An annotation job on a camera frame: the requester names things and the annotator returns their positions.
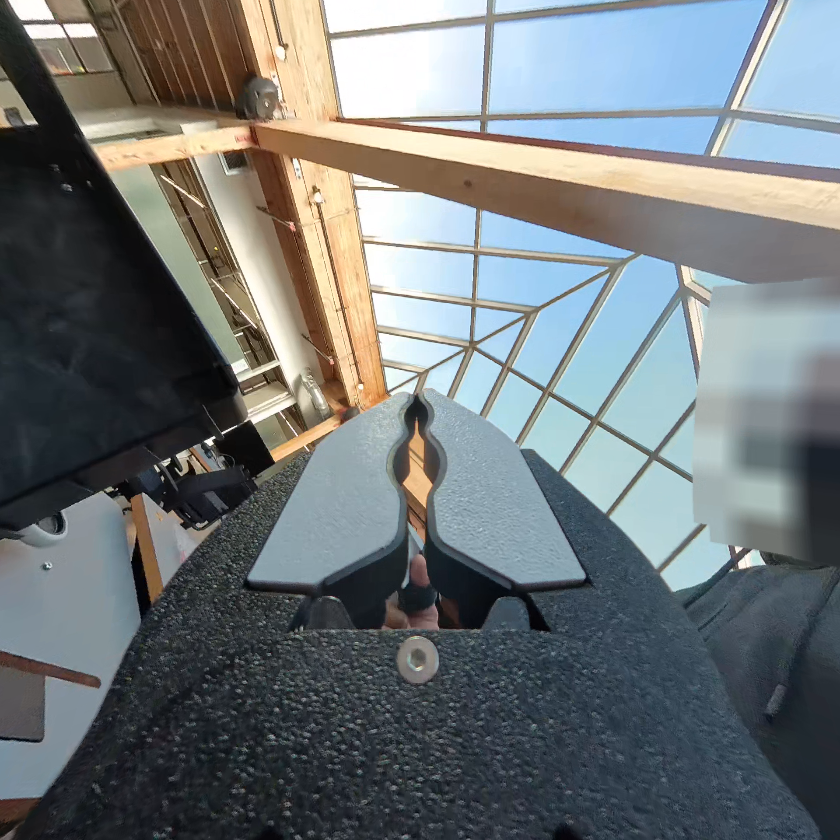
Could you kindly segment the black plastic cart tray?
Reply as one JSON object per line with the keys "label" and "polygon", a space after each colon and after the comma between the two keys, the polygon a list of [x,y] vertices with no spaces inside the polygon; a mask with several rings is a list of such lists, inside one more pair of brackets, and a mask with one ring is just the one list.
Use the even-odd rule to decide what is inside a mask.
{"label": "black plastic cart tray", "polygon": [[9,2],[2,68],[2,539],[247,418],[237,377]]}

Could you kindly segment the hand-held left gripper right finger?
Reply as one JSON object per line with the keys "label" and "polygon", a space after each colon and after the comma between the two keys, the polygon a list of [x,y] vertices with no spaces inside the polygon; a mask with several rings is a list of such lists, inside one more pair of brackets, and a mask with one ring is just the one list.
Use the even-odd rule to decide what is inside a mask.
{"label": "hand-held left gripper right finger", "polygon": [[520,447],[432,389],[420,395],[427,473],[428,570],[441,592],[470,570],[505,591],[582,585],[586,573]]}

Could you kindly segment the silver flexible duct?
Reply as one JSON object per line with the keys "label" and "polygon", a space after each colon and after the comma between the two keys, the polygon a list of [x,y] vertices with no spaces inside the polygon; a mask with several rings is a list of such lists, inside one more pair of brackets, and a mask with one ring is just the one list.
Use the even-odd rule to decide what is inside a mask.
{"label": "silver flexible duct", "polygon": [[316,382],[312,369],[304,367],[299,378],[301,386],[309,396],[313,409],[319,414],[322,421],[328,420],[332,416],[333,410],[321,386]]}

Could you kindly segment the glass skylight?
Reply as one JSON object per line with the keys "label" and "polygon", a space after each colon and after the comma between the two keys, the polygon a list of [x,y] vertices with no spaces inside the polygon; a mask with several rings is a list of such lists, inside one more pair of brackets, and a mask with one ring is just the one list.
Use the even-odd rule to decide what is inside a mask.
{"label": "glass skylight", "polygon": [[[838,168],[838,2],[321,2],[339,113]],[[354,175],[388,392],[536,450],[672,590],[730,558],[694,523],[711,293],[735,280]]]}

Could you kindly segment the round grey ceiling fixture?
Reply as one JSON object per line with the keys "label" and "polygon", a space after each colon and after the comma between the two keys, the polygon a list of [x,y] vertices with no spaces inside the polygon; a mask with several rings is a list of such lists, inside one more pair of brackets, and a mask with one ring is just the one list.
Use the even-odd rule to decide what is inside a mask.
{"label": "round grey ceiling fixture", "polygon": [[268,122],[276,118],[280,110],[280,92],[270,78],[249,73],[235,102],[237,119],[252,122]]}

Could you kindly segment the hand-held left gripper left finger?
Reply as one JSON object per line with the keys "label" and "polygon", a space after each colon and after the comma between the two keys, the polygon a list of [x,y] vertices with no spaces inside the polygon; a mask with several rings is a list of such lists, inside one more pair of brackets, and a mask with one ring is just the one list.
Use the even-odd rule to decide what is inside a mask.
{"label": "hand-held left gripper left finger", "polygon": [[415,395],[400,393],[331,432],[312,453],[248,573],[250,587],[385,599],[408,566],[408,442]]}

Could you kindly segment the person's left hand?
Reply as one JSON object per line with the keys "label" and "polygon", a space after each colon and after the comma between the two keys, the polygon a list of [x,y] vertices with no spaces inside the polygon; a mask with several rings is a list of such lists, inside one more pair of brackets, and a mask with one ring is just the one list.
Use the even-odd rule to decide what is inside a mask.
{"label": "person's left hand", "polygon": [[410,562],[406,585],[386,598],[381,629],[439,629],[438,593],[421,553]]}

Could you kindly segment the black-framed window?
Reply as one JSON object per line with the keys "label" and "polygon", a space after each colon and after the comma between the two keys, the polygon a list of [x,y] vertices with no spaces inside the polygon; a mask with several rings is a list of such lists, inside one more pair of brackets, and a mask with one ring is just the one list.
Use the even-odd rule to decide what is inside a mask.
{"label": "black-framed window", "polygon": [[114,72],[86,1],[12,1],[18,19],[53,77]]}

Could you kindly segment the wooden ceiling beam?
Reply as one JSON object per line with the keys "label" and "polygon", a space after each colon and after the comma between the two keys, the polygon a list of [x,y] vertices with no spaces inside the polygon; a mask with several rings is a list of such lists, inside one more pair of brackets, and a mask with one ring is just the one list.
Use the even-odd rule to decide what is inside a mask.
{"label": "wooden ceiling beam", "polygon": [[255,124],[263,151],[749,283],[838,277],[838,169],[379,120]]}
{"label": "wooden ceiling beam", "polygon": [[[233,2],[248,70],[279,88],[282,127],[329,122],[339,103],[320,2]],[[313,346],[332,361],[321,372],[360,410],[386,399],[382,355],[348,173],[291,156],[255,153],[268,213]]]}

